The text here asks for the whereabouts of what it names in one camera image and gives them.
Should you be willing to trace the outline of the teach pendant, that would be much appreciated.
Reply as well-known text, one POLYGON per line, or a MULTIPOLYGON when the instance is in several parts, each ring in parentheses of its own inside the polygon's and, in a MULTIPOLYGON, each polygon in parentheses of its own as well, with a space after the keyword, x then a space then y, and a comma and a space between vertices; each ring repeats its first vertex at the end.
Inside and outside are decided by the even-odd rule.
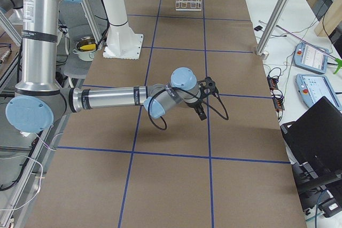
POLYGON ((297 45, 293 59, 297 67, 317 74, 325 74, 327 70, 328 56, 305 42, 297 45))
POLYGON ((341 110, 341 103, 325 75, 297 74, 296 84, 303 102, 308 107, 312 107, 322 97, 326 97, 337 110, 341 110))

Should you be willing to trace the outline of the teach pendant near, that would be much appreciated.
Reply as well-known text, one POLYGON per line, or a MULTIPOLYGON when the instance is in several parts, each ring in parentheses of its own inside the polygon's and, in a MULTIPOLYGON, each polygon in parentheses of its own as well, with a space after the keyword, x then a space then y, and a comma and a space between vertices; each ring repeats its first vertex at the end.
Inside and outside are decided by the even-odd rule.
POLYGON ((325 75, 297 74, 296 84, 303 102, 308 107, 312 107, 322 97, 326 97, 337 110, 341 110, 341 103, 325 75))

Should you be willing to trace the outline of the white pot with corn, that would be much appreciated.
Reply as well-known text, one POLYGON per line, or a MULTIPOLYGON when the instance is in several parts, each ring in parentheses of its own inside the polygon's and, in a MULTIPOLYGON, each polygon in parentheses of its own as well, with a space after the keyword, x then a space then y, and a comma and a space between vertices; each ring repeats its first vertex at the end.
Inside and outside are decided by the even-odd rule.
POLYGON ((85 36, 80 38, 76 43, 72 52, 83 61, 93 61, 96 52, 96 41, 93 37, 85 36))

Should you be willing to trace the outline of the reacher grabber tool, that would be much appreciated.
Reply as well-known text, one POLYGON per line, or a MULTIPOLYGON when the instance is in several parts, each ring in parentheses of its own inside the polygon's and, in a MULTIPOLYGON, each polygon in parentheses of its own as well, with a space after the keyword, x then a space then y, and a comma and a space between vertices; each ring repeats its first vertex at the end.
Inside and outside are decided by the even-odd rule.
POLYGON ((318 46, 315 46, 307 41, 305 41, 303 38, 298 37, 297 35, 295 35, 294 33, 284 29, 283 27, 276 25, 276 28, 281 29, 282 31, 284 31, 286 34, 290 34, 291 36, 293 36, 294 38, 298 39, 301 42, 304 42, 305 44, 311 46, 312 48, 314 48, 316 51, 322 53, 324 56, 329 57, 330 59, 332 59, 333 61, 335 61, 337 63, 337 68, 336 70, 333 72, 333 74, 337 74, 340 69, 341 69, 341 59, 334 57, 333 55, 331 55, 329 52, 323 51, 321 48, 319 48, 318 46))

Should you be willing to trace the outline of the teach pendant far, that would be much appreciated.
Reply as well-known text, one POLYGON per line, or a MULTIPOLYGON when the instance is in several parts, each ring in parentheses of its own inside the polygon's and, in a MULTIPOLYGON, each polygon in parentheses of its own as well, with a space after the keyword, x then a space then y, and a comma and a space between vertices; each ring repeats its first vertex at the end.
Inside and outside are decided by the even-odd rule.
POLYGON ((317 74, 325 74, 327 70, 328 56, 305 42, 297 45, 293 59, 297 67, 317 74))

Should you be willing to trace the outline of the black laptop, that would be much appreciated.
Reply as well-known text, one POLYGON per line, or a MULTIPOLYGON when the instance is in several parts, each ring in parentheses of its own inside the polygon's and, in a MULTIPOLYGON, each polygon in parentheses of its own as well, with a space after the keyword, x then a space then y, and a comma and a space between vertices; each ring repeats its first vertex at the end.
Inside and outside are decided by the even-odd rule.
POLYGON ((326 97, 281 131, 299 164, 309 163, 319 176, 341 169, 341 112, 326 97))

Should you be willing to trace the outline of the aluminium frame post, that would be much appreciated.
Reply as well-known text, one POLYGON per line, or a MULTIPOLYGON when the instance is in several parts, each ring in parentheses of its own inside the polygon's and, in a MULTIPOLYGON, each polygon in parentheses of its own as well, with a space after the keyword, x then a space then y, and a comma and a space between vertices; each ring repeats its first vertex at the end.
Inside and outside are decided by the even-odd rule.
POLYGON ((259 40, 259 43, 255 49, 255 53, 259 56, 265 51, 265 47, 271 37, 272 32, 274 31, 287 3, 289 0, 278 0, 273 12, 267 22, 267 25, 264 29, 264 32, 261 36, 261 39, 259 40))

